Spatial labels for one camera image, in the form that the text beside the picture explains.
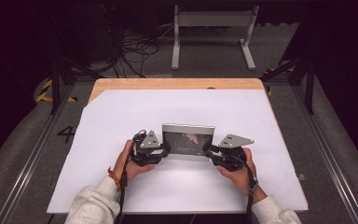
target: white table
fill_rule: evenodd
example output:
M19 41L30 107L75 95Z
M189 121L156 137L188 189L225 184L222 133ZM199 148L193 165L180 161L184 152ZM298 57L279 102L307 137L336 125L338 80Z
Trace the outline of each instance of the white table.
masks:
M205 90L208 87L217 90ZM214 144L228 133L255 140L249 148L265 192L283 208L308 210L258 79L156 78L97 81L48 213L68 213L75 195L87 185L97 185L107 175L107 167L114 165L126 140L140 130L154 130L161 143L162 123L215 126ZM219 174L211 161L167 158L152 172L129 183L123 213L244 213L246 204L246 197Z

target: wrist strap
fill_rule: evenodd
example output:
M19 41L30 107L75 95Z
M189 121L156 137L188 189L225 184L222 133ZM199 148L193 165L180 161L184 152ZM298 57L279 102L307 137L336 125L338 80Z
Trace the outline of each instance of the wrist strap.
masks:
M112 178L113 180L115 180L116 183L116 192L120 192L121 191L121 186L120 186L120 181L117 179L117 177L115 176L115 172L113 172L113 170L110 169L111 167L109 167L109 169L107 169L107 173L109 173L109 177Z

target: left hand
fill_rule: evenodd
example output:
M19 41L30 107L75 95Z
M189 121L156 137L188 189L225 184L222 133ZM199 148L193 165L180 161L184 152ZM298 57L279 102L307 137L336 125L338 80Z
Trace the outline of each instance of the left hand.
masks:
M130 152L131 144L132 144L132 140L128 140L126 145L124 146L124 149L118 155L118 158L117 158L117 161L115 164L115 168L113 169L113 172L115 172L115 175L118 178L118 180L120 180L121 175L123 174L124 163L126 162L127 155ZM130 161L127 164L128 181L130 182L138 174L151 171L152 169L154 169L154 167L155 167L154 164L148 164L146 166L139 166L139 165L135 164L133 161Z

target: hand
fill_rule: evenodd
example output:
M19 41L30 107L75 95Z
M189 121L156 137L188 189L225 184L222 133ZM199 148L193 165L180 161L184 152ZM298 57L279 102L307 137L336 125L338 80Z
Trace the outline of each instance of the hand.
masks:
M251 171L255 177L256 175L256 169L255 169L255 163L252 160L252 152L249 148L244 148L243 152L246 155L246 164L248 164L249 168L251 168ZM225 176L226 178L230 179L232 183L234 184L237 189L242 191L244 194L249 196L249 176L246 170L246 167L242 167L238 171L230 172L223 166L217 166L216 169L220 172L221 175ZM267 197L266 193L258 187L256 190L256 194L254 196L254 203L257 203Z
M121 151L120 154L118 155L115 168L113 169L113 172L115 172L115 175L118 178L118 180L120 180L121 175L123 174L124 163L126 162L127 155L130 152L131 144L132 144L132 140L128 140L126 146L124 146L123 151ZM152 170L154 167L155 167L154 164L139 166L135 164L133 161L130 161L127 164L127 169L126 169L128 181L135 178L138 174L145 173Z

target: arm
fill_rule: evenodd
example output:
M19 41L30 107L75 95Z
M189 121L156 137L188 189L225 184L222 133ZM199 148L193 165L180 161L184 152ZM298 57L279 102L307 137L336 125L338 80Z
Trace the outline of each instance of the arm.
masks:
M124 164L127 159L132 141L127 141L123 151L118 155L113 173L119 180L123 173ZM127 165L128 181L138 174L148 172L154 165L140 167L130 161ZM74 198L68 218L65 223L113 223L120 211L119 185L110 176L103 178L97 187L88 186L82 189Z
M252 160L252 153L249 148L245 148L247 164L251 168L252 173L256 176L255 164ZM245 195L249 195L249 176L246 168L230 172L222 166L217 166L217 170L221 175L230 179L232 183L241 190ZM253 198L252 210L260 223L285 223L298 224L301 223L297 214L288 209L282 210L271 196L267 196L264 190L259 186Z

